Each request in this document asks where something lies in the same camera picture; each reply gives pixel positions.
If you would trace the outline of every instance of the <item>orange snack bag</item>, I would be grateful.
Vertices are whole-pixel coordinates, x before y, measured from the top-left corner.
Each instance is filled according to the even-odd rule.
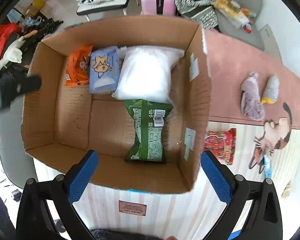
[[[89,84],[89,59],[92,46],[81,47],[68,57],[66,68],[66,87]]]

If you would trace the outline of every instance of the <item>barcode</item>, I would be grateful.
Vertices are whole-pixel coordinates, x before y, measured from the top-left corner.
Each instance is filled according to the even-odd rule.
[[[154,110],[154,117],[153,117],[154,127],[163,127],[164,125],[163,118],[165,114],[166,114],[166,110],[158,110],[158,109]]]

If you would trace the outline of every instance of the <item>green snack bag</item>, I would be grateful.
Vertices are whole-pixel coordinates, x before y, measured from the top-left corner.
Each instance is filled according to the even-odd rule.
[[[125,160],[165,162],[161,133],[173,106],[141,99],[125,100],[124,104],[136,130],[134,144]]]

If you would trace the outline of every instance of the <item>white wall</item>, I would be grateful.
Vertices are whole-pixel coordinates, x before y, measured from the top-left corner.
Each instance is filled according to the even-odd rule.
[[[269,24],[272,29],[283,64],[300,78],[299,21],[281,0],[263,0],[256,27],[260,30],[265,24]],[[290,239],[300,226],[300,163],[291,194],[280,202],[280,207],[283,239],[286,240]]]

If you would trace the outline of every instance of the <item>white plastic bag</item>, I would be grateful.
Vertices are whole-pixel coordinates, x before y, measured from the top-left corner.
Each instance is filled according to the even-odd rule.
[[[184,56],[182,49],[161,46],[135,46],[122,49],[125,58],[117,90],[118,100],[143,99],[171,103],[171,70]]]

